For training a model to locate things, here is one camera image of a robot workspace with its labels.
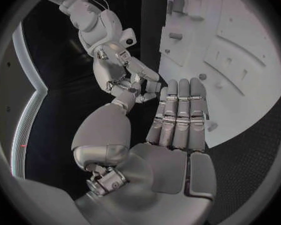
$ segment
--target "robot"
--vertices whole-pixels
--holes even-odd
[[[76,164],[91,173],[90,191],[76,201],[82,214],[96,225],[203,224],[216,196],[215,169],[204,153],[209,112],[203,84],[170,80],[161,89],[158,73],[128,52],[137,42],[134,31],[123,30],[114,12],[88,0],[49,1],[78,29],[97,83],[115,97],[84,120],[72,141]],[[126,114],[159,92],[146,140],[130,149]]]

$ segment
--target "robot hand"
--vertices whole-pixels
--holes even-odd
[[[129,150],[130,124],[121,111],[128,112],[134,98],[133,91],[122,93],[79,128],[75,160],[93,176],[91,191],[76,204],[98,224],[203,224],[216,194],[215,169],[204,154],[204,86],[197,78],[171,80],[146,142]]]
[[[136,89],[136,102],[156,97],[161,84],[158,73],[130,55],[126,48],[137,43],[131,28],[123,30],[118,16],[109,9],[100,11],[88,0],[50,0],[69,16],[86,52],[93,57],[93,72],[100,88],[119,96],[124,90]],[[141,94],[147,80],[146,93]]]

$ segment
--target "humanoid robot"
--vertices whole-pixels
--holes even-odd
[[[72,142],[77,165],[91,173],[76,201],[91,224],[198,225],[216,196],[216,175],[205,151],[206,90],[197,78],[168,82],[130,55],[136,37],[117,15],[88,0],[49,0],[69,16],[100,88],[115,99],[94,111]],[[145,93],[142,85],[146,82]],[[130,149],[126,114],[135,103],[160,102],[144,143]]]

